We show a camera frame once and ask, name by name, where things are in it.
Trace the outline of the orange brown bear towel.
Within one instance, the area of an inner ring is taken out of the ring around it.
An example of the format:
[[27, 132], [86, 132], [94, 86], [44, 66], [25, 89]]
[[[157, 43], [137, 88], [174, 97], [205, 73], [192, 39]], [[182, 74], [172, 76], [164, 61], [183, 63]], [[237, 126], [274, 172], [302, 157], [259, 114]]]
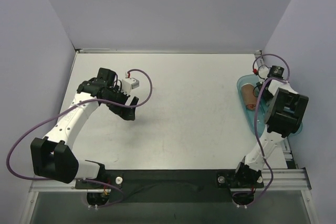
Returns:
[[241, 87], [241, 97], [246, 109], [254, 111], [257, 105], [257, 98], [253, 95], [254, 86], [247, 83]]

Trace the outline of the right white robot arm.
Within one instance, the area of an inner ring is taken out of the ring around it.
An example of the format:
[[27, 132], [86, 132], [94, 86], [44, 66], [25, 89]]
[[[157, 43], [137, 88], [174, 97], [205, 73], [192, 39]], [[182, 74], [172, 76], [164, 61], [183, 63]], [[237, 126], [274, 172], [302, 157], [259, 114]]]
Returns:
[[257, 139], [255, 147], [243, 157], [233, 181], [239, 187], [262, 182], [261, 172], [275, 148], [299, 131], [309, 98], [299, 94], [283, 78], [284, 68], [271, 66], [258, 75], [259, 82], [238, 84], [238, 94]]

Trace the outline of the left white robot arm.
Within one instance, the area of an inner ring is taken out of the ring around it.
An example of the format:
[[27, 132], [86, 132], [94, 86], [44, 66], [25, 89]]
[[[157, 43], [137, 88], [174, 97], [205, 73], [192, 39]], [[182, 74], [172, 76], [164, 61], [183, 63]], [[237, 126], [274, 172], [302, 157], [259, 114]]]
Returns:
[[125, 105], [131, 91], [138, 88], [140, 82], [128, 74], [117, 84], [116, 76], [114, 71], [100, 68], [96, 77], [82, 82], [77, 88], [71, 103], [74, 109], [63, 115], [43, 138], [32, 141], [30, 150], [35, 175], [67, 184], [87, 178], [94, 188], [106, 183], [104, 165], [77, 159], [72, 148], [82, 127], [102, 100], [109, 101], [109, 110], [123, 120], [135, 119], [135, 105], [139, 99], [134, 97], [130, 108]]

